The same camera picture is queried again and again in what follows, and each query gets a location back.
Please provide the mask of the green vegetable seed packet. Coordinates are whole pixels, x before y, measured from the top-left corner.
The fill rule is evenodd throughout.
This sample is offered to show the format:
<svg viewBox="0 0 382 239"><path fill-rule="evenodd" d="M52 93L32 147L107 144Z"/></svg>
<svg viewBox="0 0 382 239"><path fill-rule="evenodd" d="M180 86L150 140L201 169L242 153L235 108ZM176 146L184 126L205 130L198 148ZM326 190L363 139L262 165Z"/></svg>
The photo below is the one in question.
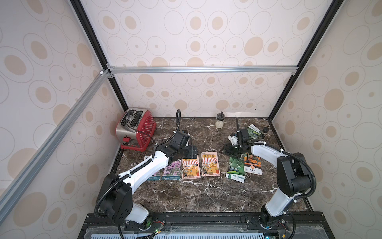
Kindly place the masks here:
<svg viewBox="0 0 382 239"><path fill-rule="evenodd" d="M251 124L247 131L251 141L260 139L261 131L254 124Z"/></svg>

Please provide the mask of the pink sunflower shop seed packet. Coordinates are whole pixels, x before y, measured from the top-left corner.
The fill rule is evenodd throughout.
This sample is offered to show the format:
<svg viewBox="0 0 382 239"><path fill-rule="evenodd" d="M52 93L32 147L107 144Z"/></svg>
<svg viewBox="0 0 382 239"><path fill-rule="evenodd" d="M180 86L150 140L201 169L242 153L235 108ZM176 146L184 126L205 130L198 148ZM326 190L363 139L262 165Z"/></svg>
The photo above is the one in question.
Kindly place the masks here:
<svg viewBox="0 0 382 239"><path fill-rule="evenodd" d="M200 162L196 159L182 159L182 179L200 179Z"/></svg>

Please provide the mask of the orange marigold seed packet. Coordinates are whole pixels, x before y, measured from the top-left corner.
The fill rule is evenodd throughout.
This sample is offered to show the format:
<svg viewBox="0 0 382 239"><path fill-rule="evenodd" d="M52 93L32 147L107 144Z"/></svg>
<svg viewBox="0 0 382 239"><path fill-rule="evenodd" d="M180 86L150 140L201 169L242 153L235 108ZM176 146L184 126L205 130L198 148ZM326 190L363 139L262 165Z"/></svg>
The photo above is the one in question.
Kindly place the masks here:
<svg viewBox="0 0 382 239"><path fill-rule="evenodd" d="M244 172L255 175L262 175L261 157L251 153L244 154Z"/></svg>

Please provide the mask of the purple flower seed packet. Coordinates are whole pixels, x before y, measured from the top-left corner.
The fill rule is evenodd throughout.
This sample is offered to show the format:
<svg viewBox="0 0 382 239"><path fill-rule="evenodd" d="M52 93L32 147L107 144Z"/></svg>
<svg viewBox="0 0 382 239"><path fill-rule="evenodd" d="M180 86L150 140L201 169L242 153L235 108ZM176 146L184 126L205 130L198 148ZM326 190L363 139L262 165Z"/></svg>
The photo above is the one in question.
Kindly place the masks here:
<svg viewBox="0 0 382 239"><path fill-rule="evenodd" d="M161 179L163 173L163 169L160 169L159 171L155 172L151 177L147 179L147 181L158 181Z"/></svg>
<svg viewBox="0 0 382 239"><path fill-rule="evenodd" d="M164 168L162 179L163 180L180 180L182 177L181 162L174 161Z"/></svg>

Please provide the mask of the green gourd seed packet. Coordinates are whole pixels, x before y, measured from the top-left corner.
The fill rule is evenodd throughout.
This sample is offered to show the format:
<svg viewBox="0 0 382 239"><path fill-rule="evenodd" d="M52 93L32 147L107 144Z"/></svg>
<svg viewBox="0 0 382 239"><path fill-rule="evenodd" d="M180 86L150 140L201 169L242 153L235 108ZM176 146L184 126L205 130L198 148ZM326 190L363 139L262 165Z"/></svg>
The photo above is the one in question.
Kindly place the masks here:
<svg viewBox="0 0 382 239"><path fill-rule="evenodd" d="M245 170L244 170L244 161L240 158L229 159L229 168L225 176L227 179L244 183L245 182Z"/></svg>

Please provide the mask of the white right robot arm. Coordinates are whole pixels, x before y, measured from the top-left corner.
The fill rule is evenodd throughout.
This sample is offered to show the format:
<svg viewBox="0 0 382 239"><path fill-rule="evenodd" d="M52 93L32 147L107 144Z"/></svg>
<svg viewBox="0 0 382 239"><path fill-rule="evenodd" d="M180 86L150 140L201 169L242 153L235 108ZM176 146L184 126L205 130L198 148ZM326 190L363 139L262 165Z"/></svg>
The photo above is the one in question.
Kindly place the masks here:
<svg viewBox="0 0 382 239"><path fill-rule="evenodd" d="M301 153L293 154L259 139L251 139L247 129L238 129L228 139L230 143L224 145L221 153L235 158L251 153L276 167L278 188L260 213L260 223L264 228L273 227L292 203L315 192L316 177Z"/></svg>

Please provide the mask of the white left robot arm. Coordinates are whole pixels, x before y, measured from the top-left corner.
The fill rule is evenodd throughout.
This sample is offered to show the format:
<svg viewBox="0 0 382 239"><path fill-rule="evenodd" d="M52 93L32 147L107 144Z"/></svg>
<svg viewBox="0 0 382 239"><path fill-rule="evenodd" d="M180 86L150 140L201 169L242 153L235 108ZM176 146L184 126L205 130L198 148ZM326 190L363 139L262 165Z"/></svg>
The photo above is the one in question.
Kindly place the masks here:
<svg viewBox="0 0 382 239"><path fill-rule="evenodd" d="M134 203L132 195L153 174L174 161L197 156L198 150L190 140L188 131L177 131L169 143L155 145L152 155L135 167L119 175L108 174L95 203L95 217L108 218L116 225L128 221L150 224L149 211L142 205Z"/></svg>

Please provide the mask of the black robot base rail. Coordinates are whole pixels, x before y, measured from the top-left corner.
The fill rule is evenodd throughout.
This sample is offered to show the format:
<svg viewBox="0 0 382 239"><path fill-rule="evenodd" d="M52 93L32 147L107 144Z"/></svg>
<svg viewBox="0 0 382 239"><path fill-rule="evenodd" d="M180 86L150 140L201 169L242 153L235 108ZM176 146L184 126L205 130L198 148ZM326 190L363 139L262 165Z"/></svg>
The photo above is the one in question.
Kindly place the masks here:
<svg viewBox="0 0 382 239"><path fill-rule="evenodd" d="M322 212L292 212L271 229L260 225L258 212L154 213L141 225L127 221L117 226L93 214L87 218L80 239L333 239Z"/></svg>

